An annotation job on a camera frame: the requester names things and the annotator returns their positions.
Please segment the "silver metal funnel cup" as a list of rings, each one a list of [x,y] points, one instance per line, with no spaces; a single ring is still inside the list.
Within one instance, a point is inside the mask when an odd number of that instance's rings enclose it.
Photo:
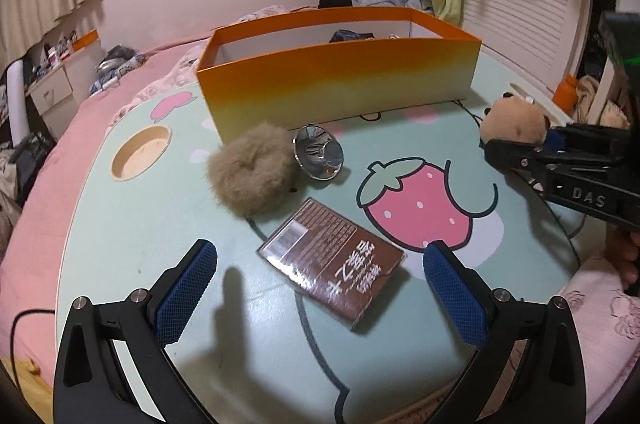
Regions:
[[[308,124],[293,138],[294,157],[308,177],[332,181],[343,169],[344,150],[337,138],[320,125]]]

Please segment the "brown plush bear toy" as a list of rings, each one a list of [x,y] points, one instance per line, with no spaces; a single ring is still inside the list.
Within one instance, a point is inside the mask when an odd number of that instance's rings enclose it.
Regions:
[[[544,109],[511,93],[504,93],[484,110],[484,114],[484,119],[480,121],[480,141],[483,145],[493,139],[541,145],[551,126]]]

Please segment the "orange cardboard box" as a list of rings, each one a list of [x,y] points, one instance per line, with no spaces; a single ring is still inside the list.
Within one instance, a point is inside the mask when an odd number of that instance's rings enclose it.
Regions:
[[[372,32],[330,43],[338,29]],[[220,28],[196,76],[225,143],[262,122],[296,129],[468,96],[480,39],[422,10],[299,10]]]

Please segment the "brown card box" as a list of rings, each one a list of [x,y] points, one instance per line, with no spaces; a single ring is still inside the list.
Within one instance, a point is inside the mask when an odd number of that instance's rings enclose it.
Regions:
[[[303,296],[352,328],[406,256],[311,198],[266,239],[257,254]]]

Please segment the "black lace cloth bundle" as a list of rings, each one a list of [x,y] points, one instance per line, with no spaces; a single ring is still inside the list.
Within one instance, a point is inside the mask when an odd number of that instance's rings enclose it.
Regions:
[[[374,38],[375,35],[372,32],[356,32],[348,29],[338,29],[332,34],[330,43],[364,41]]]

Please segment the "mint green lap table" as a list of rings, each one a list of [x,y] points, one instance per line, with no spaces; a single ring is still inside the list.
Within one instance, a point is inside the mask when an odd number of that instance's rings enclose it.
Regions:
[[[582,215],[552,207],[480,149],[484,108],[464,102],[333,123],[343,171],[299,176],[277,210],[232,214],[210,190],[219,136],[196,86],[163,114],[163,155],[139,176],[111,172],[125,141],[154,125],[134,108],[102,143],[78,201],[58,281],[73,301],[119,302],[200,239],[217,269],[170,360],[221,423],[374,423],[449,386],[472,356],[424,278],[444,241],[493,288],[545,302],[585,260]]]

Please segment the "white shelf unit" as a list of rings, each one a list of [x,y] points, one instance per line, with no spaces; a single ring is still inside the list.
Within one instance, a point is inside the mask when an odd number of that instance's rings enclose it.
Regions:
[[[639,0],[614,0],[614,5],[606,9],[615,13],[639,13]],[[629,85],[620,69],[620,57],[612,46],[611,36],[603,33],[605,64],[596,92],[587,114],[587,122],[593,125],[629,129],[632,121]]]

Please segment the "orange bottle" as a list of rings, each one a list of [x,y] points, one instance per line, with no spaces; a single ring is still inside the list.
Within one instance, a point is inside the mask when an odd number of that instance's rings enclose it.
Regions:
[[[576,107],[578,80],[571,74],[567,74],[555,88],[552,102],[567,115],[571,115]]]

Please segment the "white bedside cabinet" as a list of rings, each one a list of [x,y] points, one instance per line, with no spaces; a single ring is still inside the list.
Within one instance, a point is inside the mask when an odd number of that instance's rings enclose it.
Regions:
[[[60,66],[32,85],[28,92],[54,139],[70,126],[96,82],[96,67],[105,56],[99,41],[71,54]]]

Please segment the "tan fluffy scrunchie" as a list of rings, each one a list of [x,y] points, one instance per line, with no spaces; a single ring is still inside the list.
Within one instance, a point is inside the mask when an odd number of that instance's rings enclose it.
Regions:
[[[210,189],[234,215],[253,217],[276,209],[293,186],[298,165],[291,133],[262,123],[207,158]]]

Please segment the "pink floral duvet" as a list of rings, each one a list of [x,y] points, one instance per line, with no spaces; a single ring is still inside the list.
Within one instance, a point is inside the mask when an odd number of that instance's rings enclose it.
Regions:
[[[238,18],[234,24],[242,24],[242,22],[255,19],[288,14],[289,12],[290,10],[284,6],[280,4],[273,4]],[[122,118],[126,117],[131,110],[136,109],[137,106],[148,102],[155,96],[162,95],[174,90],[175,88],[181,88],[181,86],[194,83],[196,81],[196,67],[202,58],[205,45],[205,42],[201,42],[192,46],[189,51],[181,56],[178,62],[175,63],[168,73],[151,82],[149,85],[146,85],[145,88],[141,88],[141,90],[134,95],[134,98],[131,99],[129,104],[120,107],[119,111],[114,114],[110,123],[107,124],[105,134],[111,132],[113,127],[122,120]]]

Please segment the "striped clothes on bed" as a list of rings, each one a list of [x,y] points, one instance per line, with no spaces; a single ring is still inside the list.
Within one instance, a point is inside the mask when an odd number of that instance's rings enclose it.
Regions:
[[[96,66],[96,80],[91,84],[90,95],[98,94],[107,86],[118,83],[128,72],[146,62],[146,55],[124,45],[112,47]]]

